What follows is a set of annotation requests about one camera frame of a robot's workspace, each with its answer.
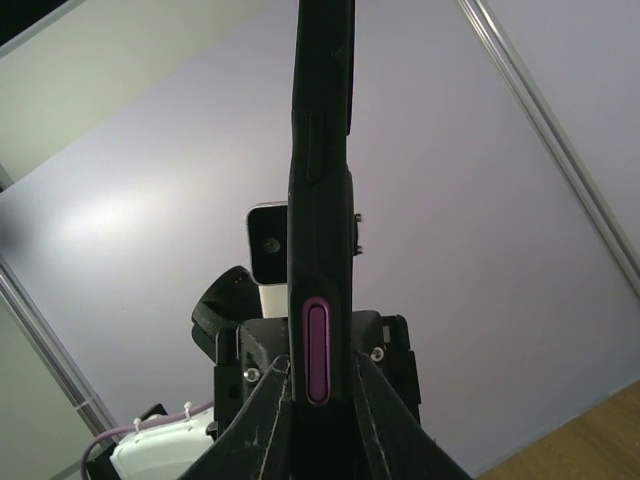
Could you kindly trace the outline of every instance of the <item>bolt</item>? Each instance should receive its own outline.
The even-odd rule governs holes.
[[[384,350],[380,347],[374,348],[373,352],[371,352],[371,360],[373,360],[376,363],[379,363],[382,361],[383,358],[384,358]]]
[[[257,368],[247,368],[243,373],[243,376],[248,383],[256,383],[260,380],[260,370]]]

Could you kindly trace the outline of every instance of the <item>cable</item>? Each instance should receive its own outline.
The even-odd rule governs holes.
[[[169,423],[179,422],[180,420],[185,420],[191,418],[193,415],[198,415],[199,413],[204,412],[205,410],[211,408],[213,406],[213,402],[208,402],[203,405],[199,405],[197,407],[191,408],[191,404],[187,403],[185,405],[184,412],[174,413],[173,415],[164,415],[162,417],[153,418],[151,420],[145,420],[144,422],[140,422],[139,419],[136,419],[132,425],[124,425],[122,427],[112,428],[111,430],[107,430],[106,432],[102,432],[98,436],[96,436],[87,448],[82,453],[82,458],[80,459],[80,477],[82,480],[90,480],[89,472],[87,471],[87,464],[89,463],[89,455],[91,455],[91,450],[93,447],[98,445],[101,441],[106,440],[111,437],[115,437],[116,435],[123,435],[125,433],[131,433],[141,430],[146,430],[148,428],[159,427],[161,425],[167,425]]]

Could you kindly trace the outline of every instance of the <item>purple power button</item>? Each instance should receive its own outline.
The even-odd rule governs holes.
[[[331,394],[330,316],[327,301],[320,297],[307,300],[302,318],[307,399],[319,407],[327,403]]]

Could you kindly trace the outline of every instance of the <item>wooden floor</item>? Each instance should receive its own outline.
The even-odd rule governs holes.
[[[478,478],[640,479],[640,382]]]

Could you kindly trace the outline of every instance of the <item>camera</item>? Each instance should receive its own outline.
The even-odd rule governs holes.
[[[287,316],[287,203],[262,203],[247,214],[251,276],[264,318]]]

